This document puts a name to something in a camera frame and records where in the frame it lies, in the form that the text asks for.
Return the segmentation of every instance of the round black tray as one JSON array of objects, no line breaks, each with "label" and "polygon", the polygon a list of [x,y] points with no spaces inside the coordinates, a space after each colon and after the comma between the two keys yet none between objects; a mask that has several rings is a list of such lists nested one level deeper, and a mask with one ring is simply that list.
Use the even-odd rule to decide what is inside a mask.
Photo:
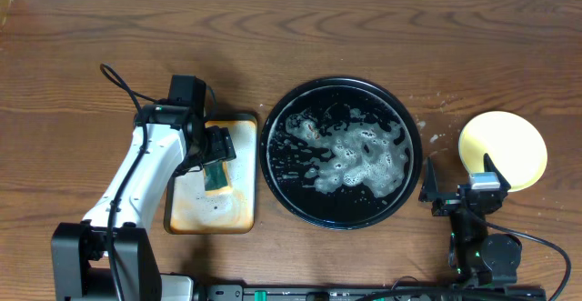
[{"label": "round black tray", "polygon": [[[349,109],[357,109],[356,118],[350,115],[354,113]],[[406,142],[409,146],[401,184],[392,193],[380,197],[364,184],[341,185],[331,193],[316,190],[313,184],[317,176],[306,173],[313,167],[309,159],[331,161],[335,154],[324,147],[302,144],[288,134],[284,124],[286,119],[304,110],[319,123],[327,120],[326,125],[315,127],[317,134],[321,135],[326,135],[323,127],[329,128],[336,122],[347,122],[347,126],[376,122],[386,132],[390,131],[391,124],[400,124],[399,132],[402,133],[393,142],[395,145]],[[334,129],[345,127],[347,130],[347,126],[337,125]],[[270,141],[270,135],[277,137]],[[420,136],[405,107],[384,88],[349,77],[317,79],[289,92],[267,118],[260,136],[259,152],[263,175],[279,202],[307,222],[332,229],[371,226],[394,214],[415,189],[422,165]]]}]

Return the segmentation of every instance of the wooden table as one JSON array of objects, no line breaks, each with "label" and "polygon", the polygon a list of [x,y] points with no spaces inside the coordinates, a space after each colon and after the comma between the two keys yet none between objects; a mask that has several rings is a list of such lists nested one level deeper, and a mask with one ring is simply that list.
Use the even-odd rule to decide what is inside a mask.
[{"label": "wooden table", "polygon": [[[505,110],[534,124],[547,170],[489,219],[563,246],[575,264],[563,300],[582,297],[582,0],[15,0],[0,35],[0,299],[54,297],[50,238],[103,194],[135,109],[99,73],[164,97],[171,74],[198,75],[222,112],[263,123],[294,86],[325,75],[374,81],[419,121],[425,156],[452,188],[466,181],[459,129]],[[429,143],[434,134],[442,134]],[[162,272],[205,283],[390,286],[446,282],[449,224],[417,202],[337,232],[286,211],[257,170],[254,228],[171,236],[164,201],[150,235]],[[549,295],[564,262],[523,241],[519,283]]]}]

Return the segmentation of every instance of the cable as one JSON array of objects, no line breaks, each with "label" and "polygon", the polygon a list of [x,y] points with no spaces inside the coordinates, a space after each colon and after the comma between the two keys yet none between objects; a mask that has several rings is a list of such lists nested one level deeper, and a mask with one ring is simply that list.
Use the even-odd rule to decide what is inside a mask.
[{"label": "cable", "polygon": [[[121,87],[123,90],[125,90],[129,94],[129,97],[131,97],[131,100],[134,102],[135,108],[137,109],[137,115],[139,115],[139,118],[142,122],[142,127],[144,129],[142,146],[139,148],[139,153],[137,154],[137,157],[135,158],[134,163],[129,167],[129,170],[127,170],[127,174],[125,174],[124,180],[119,185],[117,192],[115,192],[115,197],[110,203],[109,217],[107,218],[106,248],[107,248],[107,253],[109,254],[109,267],[111,268],[111,275],[113,277],[115,292],[117,293],[117,299],[119,299],[119,301],[124,301],[124,293],[123,293],[123,290],[121,287],[121,281],[119,279],[119,272],[117,271],[117,263],[115,262],[115,248],[113,245],[113,226],[114,226],[114,222],[115,222],[115,215],[117,214],[117,211],[118,211],[117,206],[119,204],[119,199],[121,198],[121,195],[125,189],[125,186],[129,182],[129,179],[131,178],[131,175],[134,173],[135,169],[137,168],[139,161],[146,153],[146,150],[147,150],[147,126],[146,126],[146,121],[145,121],[146,119],[144,118],[144,112],[142,111],[142,107],[139,105],[139,102],[137,102],[137,98],[135,97],[137,95],[137,93],[135,93],[134,91],[132,91],[129,88],[127,83],[115,72],[115,70],[113,70],[113,68],[111,66],[106,65],[106,64],[101,64],[99,66],[99,68],[101,69],[101,72],[105,75],[105,77],[107,77],[107,79],[112,81],[115,85]],[[114,78],[112,78],[107,72],[111,73],[116,78],[116,80]]]},{"label": "cable", "polygon": [[207,122],[209,120],[211,120],[216,113],[216,95],[215,95],[215,90],[212,89],[212,87],[210,87],[210,85],[206,86],[206,89],[208,91],[210,91],[210,95],[212,96],[212,110],[210,110],[210,114],[208,114],[207,116],[204,117],[204,122]]},{"label": "cable", "polygon": [[557,300],[557,297],[560,295],[560,293],[562,293],[562,290],[564,290],[564,287],[566,287],[567,281],[570,279],[570,274],[572,272],[572,262],[570,262],[570,257],[567,256],[566,251],[564,251],[561,247],[559,247],[551,242],[546,241],[545,239],[531,236],[531,235],[528,235],[525,233],[517,232],[513,229],[509,229],[509,228],[505,228],[502,226],[488,223],[487,221],[485,221],[485,220],[479,218],[477,215],[475,215],[475,213],[469,208],[467,199],[464,196],[463,196],[463,206],[465,206],[465,209],[467,210],[467,213],[471,216],[471,218],[473,218],[473,220],[475,220],[476,222],[478,222],[479,224],[481,224],[483,226],[491,227],[491,228],[496,229],[498,231],[509,233],[511,235],[514,235],[514,236],[524,237],[528,240],[538,242],[542,246],[548,246],[548,247],[551,247],[554,250],[558,251],[558,253],[560,255],[562,255],[564,257],[564,260],[566,261],[566,273],[564,273],[564,277],[562,278],[562,282],[557,287],[556,292],[554,292],[554,295],[552,295],[548,299],[548,301]]},{"label": "cable", "polygon": [[443,287],[411,288],[396,291],[386,291],[363,296],[356,301],[374,301],[386,297],[396,296],[465,296],[482,301],[524,301],[526,299],[515,296],[504,296],[495,292],[486,292],[471,289],[450,289]]},{"label": "cable", "polygon": [[115,70],[113,70],[113,68],[110,65],[106,65],[106,64],[101,64],[99,66],[99,69],[101,69],[101,73],[103,73],[103,75],[109,79],[109,81],[111,81],[111,83],[117,85],[117,87],[123,89],[124,91],[126,91],[127,93],[132,93],[133,95],[137,96],[137,97],[141,97],[147,101],[150,102],[157,102],[157,100],[155,100],[153,97],[149,97],[147,95],[143,95],[141,93],[137,93],[136,91],[132,91],[129,86],[127,86],[127,84],[124,82],[123,79],[121,79],[121,77],[115,72]]},{"label": "cable", "polygon": [[405,279],[405,278],[412,278],[412,279],[416,280],[417,283],[419,283],[418,282],[418,279],[416,279],[416,278],[414,278],[412,276],[402,276],[402,277],[400,277],[400,278],[398,278],[396,280],[396,282],[392,285],[392,288],[390,288],[390,290],[391,291],[394,291],[396,289],[396,287],[398,286],[398,283],[400,283],[400,281],[403,280],[403,279]]}]

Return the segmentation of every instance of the round yellow plate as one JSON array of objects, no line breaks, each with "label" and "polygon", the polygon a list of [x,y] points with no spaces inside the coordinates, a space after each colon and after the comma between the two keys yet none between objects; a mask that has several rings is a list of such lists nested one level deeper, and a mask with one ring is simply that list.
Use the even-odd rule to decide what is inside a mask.
[{"label": "round yellow plate", "polygon": [[463,128],[458,153],[467,172],[483,172],[488,153],[509,192],[532,186],[546,170],[547,150],[542,135],[526,119],[502,111],[476,116]]}]

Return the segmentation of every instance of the black plate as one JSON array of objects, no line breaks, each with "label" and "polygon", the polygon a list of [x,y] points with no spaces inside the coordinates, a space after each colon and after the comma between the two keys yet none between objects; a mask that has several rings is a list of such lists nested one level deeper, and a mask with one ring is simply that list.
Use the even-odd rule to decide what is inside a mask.
[{"label": "black plate", "polygon": [[[360,136],[370,131],[374,136],[378,133],[374,145],[369,144],[371,139],[361,142]],[[412,117],[385,89],[355,78],[329,77],[295,88],[267,118],[260,142],[261,167],[273,194],[289,211],[317,226],[354,229],[378,223],[407,201],[420,176],[422,147]],[[357,155],[349,158],[352,163],[338,151],[343,142],[347,149],[356,150]],[[365,164],[364,159],[386,151],[386,143],[393,144],[395,156],[402,156],[397,161],[404,170],[392,177],[400,179],[385,182],[388,175],[378,170],[395,160],[391,156],[381,160],[386,153]],[[368,169],[361,174],[364,166]],[[384,183],[391,186],[391,193]]]}]

